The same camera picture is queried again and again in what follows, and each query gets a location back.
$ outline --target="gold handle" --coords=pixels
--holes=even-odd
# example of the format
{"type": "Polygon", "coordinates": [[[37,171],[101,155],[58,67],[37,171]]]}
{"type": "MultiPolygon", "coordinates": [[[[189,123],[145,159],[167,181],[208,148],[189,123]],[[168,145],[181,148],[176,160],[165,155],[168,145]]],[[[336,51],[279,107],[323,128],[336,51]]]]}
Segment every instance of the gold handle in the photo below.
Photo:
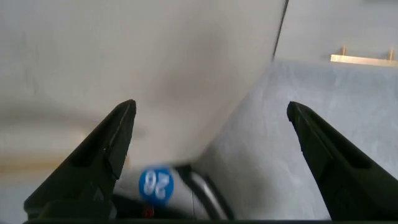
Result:
{"type": "Polygon", "coordinates": [[[378,65],[378,66],[387,66],[387,67],[398,66],[398,61],[394,60],[394,50],[390,50],[388,52],[387,59],[379,59],[379,58],[347,56],[346,47],[342,47],[340,55],[338,54],[330,55],[330,61],[341,62],[341,63],[355,63],[360,65],[378,65]]]}

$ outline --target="blue round label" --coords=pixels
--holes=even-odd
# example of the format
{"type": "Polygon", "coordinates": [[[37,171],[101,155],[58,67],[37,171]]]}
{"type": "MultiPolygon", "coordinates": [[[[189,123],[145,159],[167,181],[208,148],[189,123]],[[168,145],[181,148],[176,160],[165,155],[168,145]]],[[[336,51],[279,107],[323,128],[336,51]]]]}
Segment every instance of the blue round label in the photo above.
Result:
{"type": "Polygon", "coordinates": [[[138,189],[139,194],[146,202],[153,205],[164,205],[173,194],[173,177],[167,168],[148,168],[139,178],[138,189]]]}

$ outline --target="white cabinet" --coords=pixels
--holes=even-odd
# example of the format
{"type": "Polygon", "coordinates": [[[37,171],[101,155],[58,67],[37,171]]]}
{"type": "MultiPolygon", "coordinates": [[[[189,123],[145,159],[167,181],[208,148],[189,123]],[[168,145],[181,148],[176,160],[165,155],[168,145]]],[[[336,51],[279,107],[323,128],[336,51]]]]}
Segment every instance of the white cabinet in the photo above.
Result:
{"type": "Polygon", "coordinates": [[[133,166],[195,158],[270,63],[284,4],[1,1],[0,162],[66,156],[130,98],[133,166]]]}
{"type": "Polygon", "coordinates": [[[275,58],[328,62],[342,46],[347,55],[387,58],[398,50],[397,12],[398,1],[289,1],[275,58]]]}

